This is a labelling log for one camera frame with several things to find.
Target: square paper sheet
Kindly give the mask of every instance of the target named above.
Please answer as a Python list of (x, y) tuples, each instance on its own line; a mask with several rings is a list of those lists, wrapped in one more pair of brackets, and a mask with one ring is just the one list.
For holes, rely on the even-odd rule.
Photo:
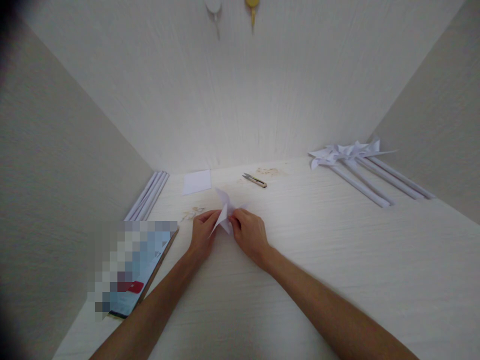
[(183, 178), (183, 195), (198, 193), (212, 188), (210, 170), (192, 172)]

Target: forearm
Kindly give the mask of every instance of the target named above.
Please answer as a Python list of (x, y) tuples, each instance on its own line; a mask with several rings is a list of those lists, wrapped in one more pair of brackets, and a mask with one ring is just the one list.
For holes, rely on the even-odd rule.
[(417, 359), (378, 323), (277, 250), (269, 251), (260, 266), (285, 289), (340, 359)]
[(187, 251), (90, 358), (148, 359), (180, 297), (202, 264)]

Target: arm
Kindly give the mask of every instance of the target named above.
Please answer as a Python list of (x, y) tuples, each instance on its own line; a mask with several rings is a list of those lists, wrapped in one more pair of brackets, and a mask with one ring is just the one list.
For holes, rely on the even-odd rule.
[(216, 231), (209, 235), (219, 215), (220, 210), (212, 210), (193, 219), (188, 251), (90, 360), (148, 359), (185, 289), (212, 251)]
[(285, 289), (340, 359), (418, 360), (378, 323), (272, 248), (260, 217), (237, 209), (229, 220), (240, 248)]

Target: paper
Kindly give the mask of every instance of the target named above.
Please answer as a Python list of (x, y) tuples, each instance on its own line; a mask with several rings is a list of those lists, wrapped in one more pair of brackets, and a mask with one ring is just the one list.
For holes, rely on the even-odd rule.
[(212, 188), (210, 170), (192, 172), (183, 178), (183, 195), (198, 193)]
[(155, 172), (124, 221), (144, 221), (148, 219), (169, 176), (165, 171)]
[(355, 160), (358, 163), (362, 164), (367, 169), (369, 169), (371, 172), (377, 174), (379, 177), (381, 177), (386, 182), (392, 184), (397, 189), (403, 191), (405, 194), (407, 194), (412, 199), (417, 200), (417, 199), (424, 199), (425, 198), (421, 193), (419, 193), (419, 192), (415, 191), (414, 189), (408, 187), (406, 184), (401, 182), (395, 176), (393, 176), (389, 172), (383, 170), (380, 166), (378, 166), (377, 164), (372, 162), (368, 157), (357, 157)]
[[(222, 191), (219, 188), (216, 188), (215, 190), (218, 196), (220, 197), (220, 200), (223, 206), (221, 209), (220, 216), (218, 217), (218, 220), (216, 221), (216, 224), (213, 227), (213, 230), (211, 231), (210, 235), (212, 235), (212, 233), (214, 232), (214, 230), (217, 228), (218, 225), (224, 228), (227, 234), (231, 235), (232, 225), (230, 224), (229, 217), (232, 216), (236, 207), (230, 202), (230, 196), (225, 191)], [(245, 209), (246, 205), (242, 205), (240, 206), (240, 208)]]
[[(377, 155), (393, 152), (394, 151), (380, 151), (380, 139), (378, 138), (369, 144), (362, 144), (356, 141), (355, 144), (350, 146), (329, 145), (322, 150), (309, 152), (309, 154), (314, 157), (310, 166), (312, 170), (319, 165), (330, 167), (336, 174), (341, 176), (382, 208), (386, 207), (385, 203), (390, 205), (394, 205), (395, 203), (385, 192), (371, 183), (358, 171), (357, 163), (362, 164), (413, 199), (421, 199), (423, 197), (433, 199), (435, 197), (433, 194), (375, 158)], [(342, 172), (338, 168), (338, 162), (343, 163), (369, 189)]]

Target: rolled paper tube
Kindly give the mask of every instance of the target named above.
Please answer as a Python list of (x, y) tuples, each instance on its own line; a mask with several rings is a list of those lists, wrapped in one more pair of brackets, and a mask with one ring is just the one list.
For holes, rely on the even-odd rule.
[(377, 174), (379, 177), (381, 177), (387, 183), (392, 184), (394, 187), (396, 187), (400, 191), (407, 194), (412, 199), (415, 199), (415, 200), (425, 199), (425, 197), (421, 193), (413, 190), (411, 187), (407, 186), (407, 184), (400, 181), (399, 179), (397, 179), (395, 176), (393, 176), (389, 172), (383, 170), (380, 166), (378, 166), (374, 162), (370, 161), (367, 157), (366, 158), (357, 157), (356, 161), (359, 162), (360, 164), (362, 164), (367, 169), (369, 169), (371, 172)]
[(167, 177), (167, 173), (163, 171), (160, 178), (158, 179), (155, 187), (153, 188), (153, 191), (148, 195), (148, 198), (146, 199), (145, 204), (141, 208), (141, 211), (138, 214), (138, 217), (136, 218), (137, 221), (144, 221), (145, 220), (145, 214), (149, 210), (150, 205), (154, 202), (155, 194), (158, 192), (158, 190), (160, 188), (160, 185), (162, 185), (165, 177)]
[(381, 190), (372, 184), (368, 179), (366, 179), (359, 171), (357, 163), (354, 160), (342, 160), (345, 166), (356, 175), (365, 185), (367, 185), (374, 193), (376, 193), (381, 198), (384, 198), (390, 205), (395, 205), (395, 202)]
[(394, 177), (396, 177), (397, 179), (403, 181), (405, 184), (407, 184), (409, 187), (411, 187), (412, 189), (414, 189), (415, 191), (419, 192), (420, 194), (422, 194), (424, 197), (426, 197), (427, 199), (435, 199), (436, 196), (433, 195), (431, 192), (425, 190), (423, 187), (421, 187), (420, 185), (416, 184), (415, 182), (413, 182), (412, 180), (410, 180), (408, 177), (405, 177), (403, 176), (401, 173), (399, 173), (397, 170), (395, 170), (394, 168), (392, 168), (391, 166), (387, 165), (386, 163), (384, 163), (383, 161), (377, 159), (376, 157), (369, 157), (369, 159), (374, 162), (375, 164), (377, 164), (379, 167), (381, 167), (382, 169), (384, 169), (385, 171), (389, 172), (390, 174), (392, 174)]
[(145, 213), (145, 216), (143, 217), (143, 220), (147, 220), (149, 218), (149, 215), (150, 213), (152, 212), (152, 209), (154, 208), (154, 205), (155, 203), (157, 202), (157, 199), (159, 198), (160, 196), (160, 193), (162, 192), (164, 186), (165, 186), (165, 183), (167, 182), (167, 180), (169, 179), (170, 175), (165, 173), (166, 176), (165, 178), (163, 179), (163, 181), (161, 182), (160, 184), (160, 188), (158, 189), (158, 191), (156, 192), (155, 196), (153, 197), (153, 201), (151, 202), (150, 204), (150, 207), (148, 208), (148, 210), (146, 211)]
[(152, 186), (152, 184), (154, 183), (154, 179), (155, 177), (157, 176), (158, 172), (154, 172), (153, 175), (151, 176), (150, 180), (148, 181), (148, 183), (146, 184), (145, 188), (143, 189), (143, 191), (141, 192), (140, 196), (138, 197), (138, 199), (135, 201), (135, 204), (133, 204), (133, 206), (131, 207), (130, 211), (128, 212), (128, 215), (125, 216), (125, 219), (123, 221), (129, 221), (132, 217), (132, 215), (134, 214), (134, 212), (139, 208), (139, 205), (140, 203), (142, 202), (142, 200), (144, 199), (145, 195), (147, 194), (147, 191), (150, 189), (150, 187)]
[(355, 189), (360, 191), (362, 194), (364, 194), (367, 198), (372, 200), (375, 204), (377, 204), (381, 208), (388, 208), (390, 204), (377, 194), (375, 194), (373, 191), (371, 191), (368, 187), (363, 185), (361, 182), (358, 182), (354, 179), (352, 179), (349, 175), (347, 175), (343, 170), (339, 168), (339, 166), (330, 166), (330, 169), (334, 173), (336, 173), (338, 176), (340, 176), (342, 179), (344, 179), (347, 183), (352, 185)]

